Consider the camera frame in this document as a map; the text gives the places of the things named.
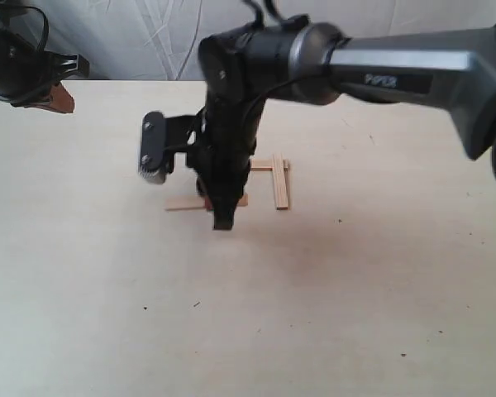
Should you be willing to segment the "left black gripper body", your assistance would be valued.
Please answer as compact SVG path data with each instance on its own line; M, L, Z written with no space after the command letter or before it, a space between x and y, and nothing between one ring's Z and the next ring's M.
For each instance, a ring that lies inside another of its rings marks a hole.
M51 87L72 76L89 76L86 58L39 51L19 35L0 29L0 102L41 108Z

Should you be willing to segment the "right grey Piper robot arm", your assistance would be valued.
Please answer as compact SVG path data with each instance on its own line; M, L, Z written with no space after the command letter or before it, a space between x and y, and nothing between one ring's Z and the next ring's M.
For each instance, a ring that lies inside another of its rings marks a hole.
M496 179L496 23L490 27L351 38L304 15L243 26L198 47L207 85L193 167L217 230L231 230L269 99L325 106L347 95L448 112L471 160L491 155Z

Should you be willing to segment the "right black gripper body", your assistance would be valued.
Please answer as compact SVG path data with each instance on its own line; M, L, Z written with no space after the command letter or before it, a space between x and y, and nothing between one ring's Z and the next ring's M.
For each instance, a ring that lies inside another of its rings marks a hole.
M230 231L255 153L258 108L252 108L250 100L231 103L208 91L201 112L195 149L188 153L186 163L198 176L201 195L208 196L215 206L213 228ZM233 200L233 207L219 208L223 200Z

